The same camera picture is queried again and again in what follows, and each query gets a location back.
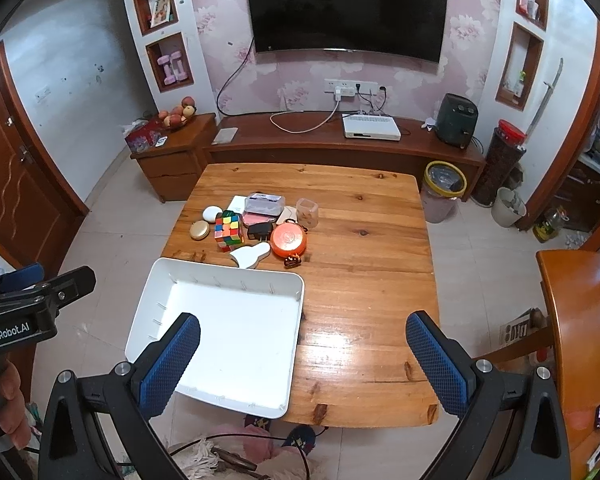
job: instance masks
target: black flat screen tv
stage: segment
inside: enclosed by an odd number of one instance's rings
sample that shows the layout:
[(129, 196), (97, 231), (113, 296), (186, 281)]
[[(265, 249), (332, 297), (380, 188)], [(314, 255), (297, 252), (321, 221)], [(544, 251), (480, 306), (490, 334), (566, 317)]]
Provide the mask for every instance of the black flat screen tv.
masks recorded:
[(249, 0), (256, 52), (366, 50), (440, 60), (446, 0)]

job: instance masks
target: human hand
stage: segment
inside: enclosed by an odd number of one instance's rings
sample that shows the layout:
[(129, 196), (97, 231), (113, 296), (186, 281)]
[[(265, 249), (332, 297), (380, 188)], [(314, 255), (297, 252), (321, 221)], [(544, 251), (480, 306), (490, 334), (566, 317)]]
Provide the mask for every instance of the human hand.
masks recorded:
[(7, 369), (0, 376), (0, 394), (7, 403), (0, 410), (0, 428), (11, 437), (13, 445), (22, 449), (29, 443), (31, 432), (24, 406), (24, 396), (20, 391), (20, 374), (7, 361)]

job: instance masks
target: orange wooden table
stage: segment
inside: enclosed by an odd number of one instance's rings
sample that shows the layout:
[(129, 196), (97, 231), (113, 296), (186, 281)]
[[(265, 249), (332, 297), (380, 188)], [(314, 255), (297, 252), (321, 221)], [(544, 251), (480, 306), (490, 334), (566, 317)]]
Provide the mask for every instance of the orange wooden table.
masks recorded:
[(594, 428), (600, 404), (600, 253), (539, 251), (536, 259), (550, 324), (484, 358), (495, 364), (554, 346), (571, 478), (580, 480), (600, 444)]
[[(320, 205), (302, 265), (306, 284), (285, 420), (344, 428), (422, 426), (438, 399), (406, 344), (414, 310), (438, 322), (429, 237), (411, 175), (300, 164), (211, 164), (162, 256), (234, 266), (210, 235), (189, 236), (210, 205), (255, 191)], [(283, 270), (273, 254), (259, 269)], [(266, 337), (267, 334), (254, 334)]]

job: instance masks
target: tv stand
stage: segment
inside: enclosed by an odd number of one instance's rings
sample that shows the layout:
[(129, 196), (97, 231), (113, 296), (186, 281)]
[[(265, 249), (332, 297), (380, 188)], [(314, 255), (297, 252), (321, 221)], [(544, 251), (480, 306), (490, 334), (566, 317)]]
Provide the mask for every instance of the tv stand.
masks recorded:
[[(422, 184), (432, 160), (455, 164), (467, 179), (466, 201), (484, 168), (484, 157), (472, 144), (460, 150), (441, 142), (433, 132), (420, 128), (421, 121), (394, 118), (402, 138), (394, 140), (346, 139), (340, 114), (307, 134), (288, 134), (269, 121), (269, 113), (226, 117), (220, 128), (238, 128), (232, 142), (206, 148), (209, 163), (286, 162), (365, 168), (388, 173), (412, 174)], [(328, 113), (302, 112), (276, 117), (288, 130), (304, 130), (319, 124)]]

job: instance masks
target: orange round case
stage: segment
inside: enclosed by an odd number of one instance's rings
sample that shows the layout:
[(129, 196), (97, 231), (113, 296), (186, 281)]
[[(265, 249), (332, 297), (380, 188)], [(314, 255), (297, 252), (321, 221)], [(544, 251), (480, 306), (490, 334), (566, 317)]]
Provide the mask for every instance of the orange round case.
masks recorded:
[(306, 249), (306, 231), (288, 219), (273, 229), (269, 243), (274, 254), (285, 258), (285, 267), (299, 265), (300, 255)]

